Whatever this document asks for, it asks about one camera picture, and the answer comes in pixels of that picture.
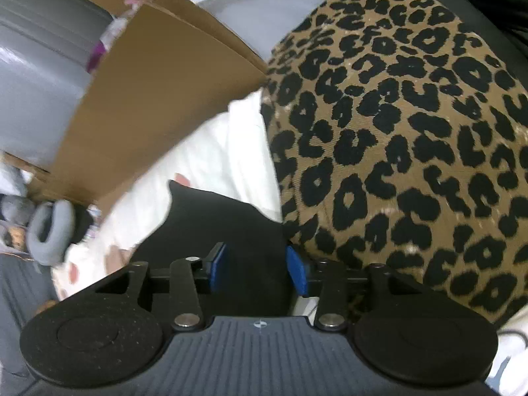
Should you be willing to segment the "black cloth under pillow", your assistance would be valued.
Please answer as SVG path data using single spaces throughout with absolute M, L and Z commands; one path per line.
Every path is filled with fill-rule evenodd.
M 94 223 L 94 217 L 85 206 L 74 204 L 74 227 L 73 237 L 71 238 L 71 244 L 78 244 L 82 242 L 88 229 Z

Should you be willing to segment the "cream bear print duvet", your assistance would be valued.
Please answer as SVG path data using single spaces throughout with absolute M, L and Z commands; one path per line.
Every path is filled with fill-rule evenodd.
M 123 266 L 132 250 L 165 220 L 168 183 L 181 182 L 252 205 L 279 222 L 278 184 L 256 90 L 204 122 L 161 157 L 109 211 L 85 241 L 69 247 L 52 279 L 66 299 Z

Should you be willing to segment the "brown cardboard box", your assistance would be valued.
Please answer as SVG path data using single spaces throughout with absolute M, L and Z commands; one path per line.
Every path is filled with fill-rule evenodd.
M 108 213 L 161 156 L 264 82 L 266 63 L 190 0 L 151 0 L 103 58 L 40 199 Z

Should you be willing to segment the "black bear-pattern shorts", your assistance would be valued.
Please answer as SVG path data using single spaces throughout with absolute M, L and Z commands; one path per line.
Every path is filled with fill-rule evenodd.
M 204 257 L 225 244 L 220 287 L 200 298 L 205 315 L 285 316 L 293 296 L 280 223 L 253 206 L 213 192 L 168 183 L 166 220 L 135 249 L 132 262 L 165 269 L 177 259 Z

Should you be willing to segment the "leopard print garment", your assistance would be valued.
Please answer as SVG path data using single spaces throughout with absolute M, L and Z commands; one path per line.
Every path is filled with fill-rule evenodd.
M 285 237 L 504 324 L 527 303 L 527 91 L 439 0 L 325 0 L 262 92 Z

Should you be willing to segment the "small plush bear toy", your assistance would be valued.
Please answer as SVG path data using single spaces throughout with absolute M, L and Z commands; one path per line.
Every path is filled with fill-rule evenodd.
M 2 226 L 1 246 L 10 250 L 26 252 L 26 229 L 18 226 Z

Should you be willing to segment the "light blue neck pillow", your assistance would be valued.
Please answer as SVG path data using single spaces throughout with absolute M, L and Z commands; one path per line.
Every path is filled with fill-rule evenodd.
M 63 262 L 75 229 L 73 204 L 61 199 L 37 206 L 26 233 L 29 254 L 42 266 Z

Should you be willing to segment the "grey-blue blanket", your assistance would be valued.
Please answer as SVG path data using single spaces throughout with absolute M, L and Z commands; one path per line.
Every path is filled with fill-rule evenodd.
M 48 301 L 57 300 L 47 267 L 17 256 L 1 255 L 2 378 L 28 381 L 29 370 L 20 352 L 20 333 Z

